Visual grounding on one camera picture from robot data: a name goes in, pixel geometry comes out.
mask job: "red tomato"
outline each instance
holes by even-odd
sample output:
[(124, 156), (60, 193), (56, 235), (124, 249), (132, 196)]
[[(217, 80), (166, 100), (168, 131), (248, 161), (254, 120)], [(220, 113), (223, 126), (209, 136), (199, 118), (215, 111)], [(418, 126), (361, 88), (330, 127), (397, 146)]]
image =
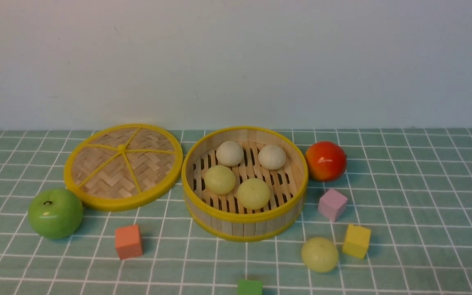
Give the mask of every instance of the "red tomato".
[(309, 175), (315, 181), (335, 181), (347, 168), (347, 155), (340, 146), (330, 141), (311, 145), (305, 152), (305, 160), (309, 167)]

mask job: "woven bamboo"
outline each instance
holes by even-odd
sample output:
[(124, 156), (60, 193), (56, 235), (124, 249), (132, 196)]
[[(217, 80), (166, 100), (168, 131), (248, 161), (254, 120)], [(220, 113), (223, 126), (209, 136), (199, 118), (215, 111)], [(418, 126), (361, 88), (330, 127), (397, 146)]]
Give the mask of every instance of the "woven bamboo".
[(181, 164), (181, 147), (170, 133), (122, 125), (82, 142), (67, 161), (65, 181), (88, 207), (123, 211), (168, 191)]
[[(231, 168), (236, 186), (225, 195), (205, 187), (205, 172), (218, 164), (216, 149), (225, 141), (235, 141), (244, 149), (244, 159)], [(266, 144), (276, 144), (287, 155), (279, 170), (260, 166), (258, 153)], [(249, 178), (264, 180), (273, 194), (260, 210), (248, 210), (238, 203), (235, 193)], [(279, 133), (257, 127), (231, 127), (202, 138), (185, 158), (182, 169), (185, 202), (191, 216), (205, 230), (231, 241), (259, 241), (286, 230), (300, 215), (305, 203), (309, 173), (303, 153)]]

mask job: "green apple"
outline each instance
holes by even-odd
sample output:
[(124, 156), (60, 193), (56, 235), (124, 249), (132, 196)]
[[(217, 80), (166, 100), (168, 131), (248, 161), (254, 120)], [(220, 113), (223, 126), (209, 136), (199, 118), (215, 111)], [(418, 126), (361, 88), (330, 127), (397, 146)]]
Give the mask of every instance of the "green apple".
[(61, 239), (72, 235), (83, 221), (81, 200), (65, 188), (39, 193), (28, 206), (28, 223), (40, 236)]

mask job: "bamboo steamer lid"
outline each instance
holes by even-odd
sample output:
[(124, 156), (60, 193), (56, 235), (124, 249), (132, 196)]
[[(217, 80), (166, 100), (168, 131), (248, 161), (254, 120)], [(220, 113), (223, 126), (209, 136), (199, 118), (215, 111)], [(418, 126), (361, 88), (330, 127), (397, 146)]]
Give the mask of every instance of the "bamboo steamer lid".
[(87, 138), (64, 168), (67, 189), (86, 207), (125, 211), (146, 205), (174, 186), (183, 151), (168, 131), (152, 125), (119, 125)]

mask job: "toy fruit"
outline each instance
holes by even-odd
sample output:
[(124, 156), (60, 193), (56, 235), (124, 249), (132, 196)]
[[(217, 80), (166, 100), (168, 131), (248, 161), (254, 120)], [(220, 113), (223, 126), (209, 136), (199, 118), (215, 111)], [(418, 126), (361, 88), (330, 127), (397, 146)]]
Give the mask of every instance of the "toy fruit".
[(217, 195), (224, 195), (236, 185), (236, 176), (230, 168), (216, 165), (205, 172), (204, 181), (208, 190)]
[(260, 165), (268, 170), (280, 169), (283, 167), (286, 160), (287, 156), (285, 155), (285, 151), (275, 144), (264, 146), (260, 150), (260, 153), (258, 153)]
[(339, 179), (347, 168), (347, 155), (340, 146), (320, 141), (305, 152), (309, 175), (315, 181), (331, 182)]
[(223, 166), (236, 166), (240, 164), (243, 159), (243, 148), (238, 142), (225, 141), (218, 146), (216, 159), (218, 159), (218, 163)]
[(329, 272), (338, 264), (338, 249), (328, 239), (311, 238), (302, 247), (302, 260), (312, 271)]
[(28, 206), (28, 223), (40, 236), (61, 239), (72, 235), (83, 221), (83, 204), (65, 188), (39, 193)]

